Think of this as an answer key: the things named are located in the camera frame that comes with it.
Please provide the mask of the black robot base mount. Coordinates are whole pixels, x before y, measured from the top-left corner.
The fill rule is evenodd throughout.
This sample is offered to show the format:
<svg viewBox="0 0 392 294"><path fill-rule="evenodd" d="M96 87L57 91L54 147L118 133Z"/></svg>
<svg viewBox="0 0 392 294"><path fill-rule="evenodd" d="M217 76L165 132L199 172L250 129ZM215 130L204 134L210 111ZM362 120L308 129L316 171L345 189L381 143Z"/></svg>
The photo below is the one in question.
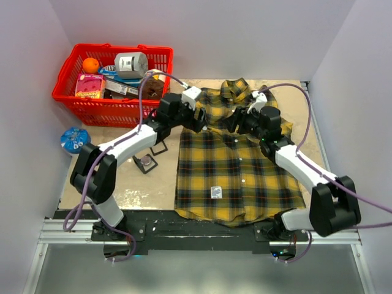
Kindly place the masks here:
<svg viewBox="0 0 392 294"><path fill-rule="evenodd" d="M148 251L250 251L269 254L273 241L308 241L307 234L285 232L275 238L273 223L256 222L229 228L210 221L189 220L168 210L125 210L127 231L136 240L137 255Z"/></svg>

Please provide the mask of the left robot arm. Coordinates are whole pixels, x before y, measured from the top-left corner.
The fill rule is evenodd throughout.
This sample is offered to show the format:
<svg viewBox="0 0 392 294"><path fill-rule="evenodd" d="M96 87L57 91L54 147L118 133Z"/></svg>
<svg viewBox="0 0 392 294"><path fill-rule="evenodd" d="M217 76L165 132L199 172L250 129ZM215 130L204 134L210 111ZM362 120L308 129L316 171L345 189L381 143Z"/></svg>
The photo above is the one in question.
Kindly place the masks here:
<svg viewBox="0 0 392 294"><path fill-rule="evenodd" d="M99 146L84 145L70 176L71 185L81 193L75 217L80 217L85 200L90 199L106 234L113 240L123 239L130 230L113 196L118 167L140 151L164 141L174 127L201 131L206 124L205 110L196 106L201 94L201 89L194 86L181 94L166 94L138 127Z"/></svg>

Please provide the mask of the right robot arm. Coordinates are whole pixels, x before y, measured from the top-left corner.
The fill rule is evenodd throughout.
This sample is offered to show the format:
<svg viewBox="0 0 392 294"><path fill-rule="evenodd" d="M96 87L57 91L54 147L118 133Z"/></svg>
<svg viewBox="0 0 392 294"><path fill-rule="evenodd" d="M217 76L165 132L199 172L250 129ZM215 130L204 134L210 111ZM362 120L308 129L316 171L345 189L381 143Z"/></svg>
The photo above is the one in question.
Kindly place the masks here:
<svg viewBox="0 0 392 294"><path fill-rule="evenodd" d="M319 167L282 134L281 112L275 107L238 107L223 120L229 132L258 139L265 157L289 172L311 194L308 209L290 209L274 217L273 234L288 240L296 230L310 230L322 237L358 225L361 213L352 195L355 185L348 176L338 177Z"/></svg>

